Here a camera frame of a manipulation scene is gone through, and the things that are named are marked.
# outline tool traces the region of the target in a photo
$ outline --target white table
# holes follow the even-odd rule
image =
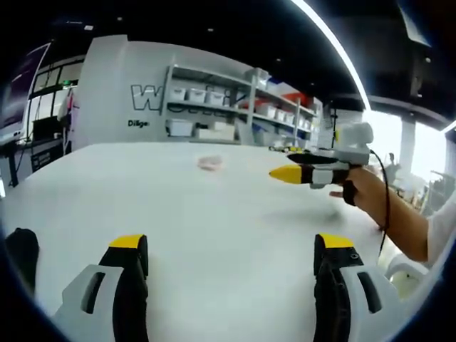
[[[220,155],[217,172],[197,167]],[[48,314],[110,241],[144,233],[151,341],[311,341],[314,236],[351,238],[375,264],[381,235],[362,211],[270,178],[289,164],[264,147],[94,145],[53,162],[2,203],[6,233],[35,231],[36,299]]]

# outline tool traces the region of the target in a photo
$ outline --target human arm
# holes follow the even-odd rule
[[[380,227],[385,226],[386,188],[372,172],[357,167],[351,169],[347,180],[358,190],[355,205],[366,212]],[[333,197],[342,197],[341,192],[331,192]],[[428,260],[428,220],[409,207],[392,190],[390,197],[390,222],[387,235],[405,255],[416,261]]]

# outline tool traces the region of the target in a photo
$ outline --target shelf unit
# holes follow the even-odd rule
[[[230,97],[229,97],[229,106],[219,106],[219,105],[211,105],[209,103],[196,103],[190,102],[187,100],[176,101],[170,100],[170,88],[172,85],[172,80],[186,80],[186,81],[193,81],[193,82],[201,82],[204,84],[211,84],[215,86],[221,86],[230,89]],[[193,68],[191,66],[181,66],[177,64],[173,64],[168,67],[167,74],[165,77],[165,92],[162,99],[162,105],[160,114],[165,121],[167,115],[167,109],[169,107],[179,107],[179,108],[199,108],[199,109],[206,109],[206,110],[214,110],[222,113],[230,113],[232,115],[237,115],[242,118],[246,118],[246,122],[248,126],[252,126],[253,119],[267,121],[275,126],[279,127],[288,127],[293,128],[293,139],[295,144],[298,140],[298,132],[305,132],[307,133],[307,137],[310,136],[310,131],[305,130],[303,128],[298,127],[299,118],[303,116],[305,119],[312,120],[316,117],[315,112],[312,110],[301,106],[300,100],[297,100],[296,103],[281,97],[280,95],[274,94],[271,91],[260,89],[257,86],[257,79],[258,77],[253,77],[253,81],[249,82],[243,80],[241,78],[235,78],[228,75],[223,75],[221,73],[217,73],[214,71],[209,71],[203,68]],[[249,99],[249,106],[247,109],[236,108],[237,98],[240,93],[246,95]],[[256,114],[254,112],[254,105],[256,98],[265,98],[272,103],[276,104],[278,108],[292,111],[295,115],[294,124],[290,125],[289,123],[285,123],[283,121],[279,121],[273,118],[268,118],[266,116]],[[192,141],[200,139],[188,137],[186,140],[180,138],[181,141]]]

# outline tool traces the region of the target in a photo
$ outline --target black cable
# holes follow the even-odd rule
[[[375,155],[378,159],[378,162],[380,163],[380,166],[382,167],[382,173],[383,173],[383,180],[385,181],[385,190],[386,190],[386,211],[385,211],[385,225],[383,226],[383,238],[382,242],[380,243],[380,251],[378,252],[378,256],[380,256],[383,245],[385,244],[385,239],[386,239],[386,231],[388,230],[390,226],[390,188],[388,186],[388,178],[386,177],[386,171],[385,167],[383,166],[383,163],[380,159],[380,157],[377,155],[377,153],[373,152],[370,150],[370,153]]]

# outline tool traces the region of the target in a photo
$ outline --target ceiling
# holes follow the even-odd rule
[[[456,53],[447,31],[456,25],[451,24],[449,11],[438,10],[441,0],[417,0],[410,7],[414,19],[438,47],[434,49],[408,39],[394,0],[307,2],[337,35],[369,95],[419,105],[454,120],[456,63],[452,62]],[[11,53],[2,79],[21,53],[51,38],[48,62],[84,54],[94,36],[126,33],[130,40],[191,46],[264,68],[275,78],[326,101],[337,101],[338,94],[358,93],[332,45],[289,0],[132,0],[78,3],[77,8],[71,3],[46,3],[46,9],[45,5],[30,6],[27,14],[11,12],[20,18],[13,15],[2,21],[4,32],[25,28],[19,40],[6,35]],[[94,29],[84,31],[86,24]],[[413,90],[415,78],[420,84],[417,91]],[[341,103],[359,106],[359,101],[351,102]],[[434,119],[430,124],[444,125]]]

